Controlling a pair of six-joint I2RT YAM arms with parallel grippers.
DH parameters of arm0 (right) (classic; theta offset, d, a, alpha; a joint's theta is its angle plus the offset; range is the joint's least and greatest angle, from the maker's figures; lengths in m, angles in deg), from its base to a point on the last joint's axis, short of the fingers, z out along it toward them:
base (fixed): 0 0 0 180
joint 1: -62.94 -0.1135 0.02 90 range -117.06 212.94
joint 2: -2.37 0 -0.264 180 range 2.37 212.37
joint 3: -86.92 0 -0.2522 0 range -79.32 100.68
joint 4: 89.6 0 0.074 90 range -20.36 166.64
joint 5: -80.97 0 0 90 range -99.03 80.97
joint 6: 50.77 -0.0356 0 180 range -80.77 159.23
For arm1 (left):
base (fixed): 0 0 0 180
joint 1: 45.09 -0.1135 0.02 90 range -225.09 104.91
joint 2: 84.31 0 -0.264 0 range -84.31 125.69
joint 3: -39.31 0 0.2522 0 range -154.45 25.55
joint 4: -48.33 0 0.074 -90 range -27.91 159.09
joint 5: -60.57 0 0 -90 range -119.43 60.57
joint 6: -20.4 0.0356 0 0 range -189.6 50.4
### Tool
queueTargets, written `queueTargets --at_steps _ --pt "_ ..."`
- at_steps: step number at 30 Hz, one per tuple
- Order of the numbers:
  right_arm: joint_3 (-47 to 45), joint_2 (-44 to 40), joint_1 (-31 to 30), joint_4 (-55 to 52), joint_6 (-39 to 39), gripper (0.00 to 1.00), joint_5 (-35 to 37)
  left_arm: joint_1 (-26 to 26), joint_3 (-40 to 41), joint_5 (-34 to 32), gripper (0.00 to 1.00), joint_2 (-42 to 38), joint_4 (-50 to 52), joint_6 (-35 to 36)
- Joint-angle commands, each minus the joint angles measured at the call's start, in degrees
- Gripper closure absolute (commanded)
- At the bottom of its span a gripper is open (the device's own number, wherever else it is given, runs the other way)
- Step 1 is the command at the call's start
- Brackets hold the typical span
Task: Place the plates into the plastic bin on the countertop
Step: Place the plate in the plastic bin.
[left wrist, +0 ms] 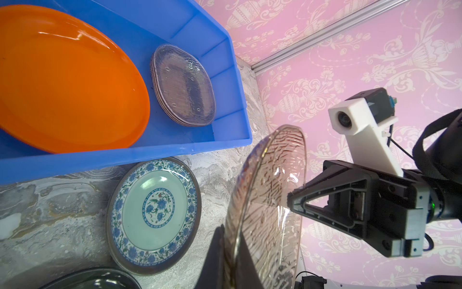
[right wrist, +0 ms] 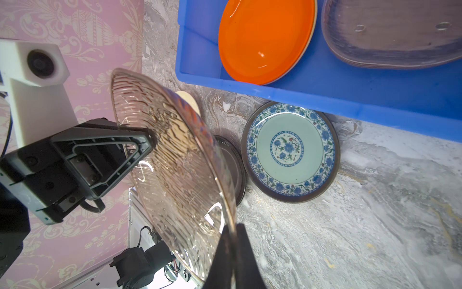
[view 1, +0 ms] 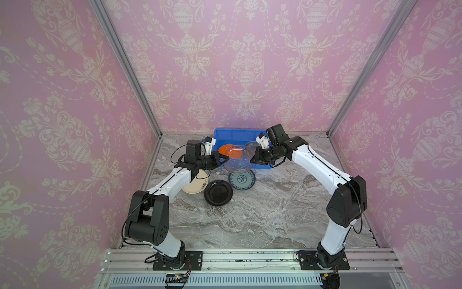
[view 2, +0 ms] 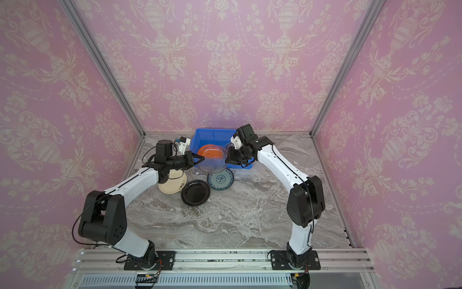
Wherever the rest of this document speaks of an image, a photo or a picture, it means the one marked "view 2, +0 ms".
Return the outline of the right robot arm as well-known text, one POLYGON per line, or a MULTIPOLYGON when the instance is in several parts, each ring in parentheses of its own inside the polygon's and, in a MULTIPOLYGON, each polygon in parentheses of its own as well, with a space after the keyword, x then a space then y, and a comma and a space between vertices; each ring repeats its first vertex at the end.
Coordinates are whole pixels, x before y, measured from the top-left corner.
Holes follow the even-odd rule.
POLYGON ((227 164, 247 167, 258 161, 288 191, 286 211, 292 220, 292 231, 286 255, 293 268, 308 266, 315 226, 326 209, 321 179, 297 169, 268 137, 257 136, 249 124, 236 130, 231 143, 233 146, 228 149, 227 164))

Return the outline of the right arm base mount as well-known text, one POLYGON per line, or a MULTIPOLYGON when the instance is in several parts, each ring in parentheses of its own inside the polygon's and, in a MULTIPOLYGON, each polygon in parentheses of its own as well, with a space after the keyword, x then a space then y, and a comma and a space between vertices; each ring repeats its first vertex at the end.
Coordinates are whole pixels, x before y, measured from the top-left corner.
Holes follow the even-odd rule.
POLYGON ((273 270, 320 270, 320 258, 315 250, 308 250, 302 255, 292 251, 271 250, 269 260, 273 270))

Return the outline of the brown clear plate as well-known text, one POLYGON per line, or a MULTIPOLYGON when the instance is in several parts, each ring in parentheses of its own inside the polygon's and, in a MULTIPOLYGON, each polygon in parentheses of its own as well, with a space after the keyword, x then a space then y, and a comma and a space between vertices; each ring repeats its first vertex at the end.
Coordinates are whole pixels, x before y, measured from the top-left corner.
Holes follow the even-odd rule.
POLYGON ((204 173, 219 173, 227 168, 226 159, 213 160, 205 159, 203 162, 198 164, 198 168, 204 173))

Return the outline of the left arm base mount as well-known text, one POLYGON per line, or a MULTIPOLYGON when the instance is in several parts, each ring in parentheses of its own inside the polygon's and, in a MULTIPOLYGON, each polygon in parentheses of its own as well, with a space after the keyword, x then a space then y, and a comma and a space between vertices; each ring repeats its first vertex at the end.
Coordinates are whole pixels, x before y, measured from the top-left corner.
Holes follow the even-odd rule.
POLYGON ((129 255, 126 258, 123 268, 125 271, 171 271, 173 270, 175 257, 176 251, 174 250, 157 250, 155 253, 148 253, 148 256, 143 258, 137 258, 129 255))

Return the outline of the blue floral patterned plate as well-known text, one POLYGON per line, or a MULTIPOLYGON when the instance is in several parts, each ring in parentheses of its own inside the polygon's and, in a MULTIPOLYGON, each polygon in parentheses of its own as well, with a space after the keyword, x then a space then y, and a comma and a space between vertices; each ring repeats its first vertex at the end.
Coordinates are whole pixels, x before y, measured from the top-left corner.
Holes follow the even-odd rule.
POLYGON ((219 173, 210 173, 207 177, 208 185, 217 191, 229 189, 234 182, 234 174, 231 170, 225 169, 219 173))

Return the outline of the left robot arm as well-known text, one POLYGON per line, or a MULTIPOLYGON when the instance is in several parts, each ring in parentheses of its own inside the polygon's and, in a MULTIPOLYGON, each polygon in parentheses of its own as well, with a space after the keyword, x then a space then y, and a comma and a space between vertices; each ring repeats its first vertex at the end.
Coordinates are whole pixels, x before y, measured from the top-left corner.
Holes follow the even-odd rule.
POLYGON ((135 174, 109 189, 90 192, 73 229, 82 238, 123 252, 128 260, 137 262, 144 270, 155 268, 160 263, 155 244, 129 228, 126 208, 150 187, 166 183, 171 170, 186 171, 205 160, 186 149, 188 142, 184 137, 179 143, 160 140, 154 155, 135 174))

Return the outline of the orange plastic plate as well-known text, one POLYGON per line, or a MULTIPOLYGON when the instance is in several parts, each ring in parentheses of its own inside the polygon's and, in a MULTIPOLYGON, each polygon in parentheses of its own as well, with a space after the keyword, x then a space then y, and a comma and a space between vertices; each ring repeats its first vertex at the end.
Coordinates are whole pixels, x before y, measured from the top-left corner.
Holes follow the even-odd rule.
POLYGON ((222 146, 214 144, 206 144, 198 150, 198 155, 206 159, 222 160, 226 159, 226 150, 222 146))

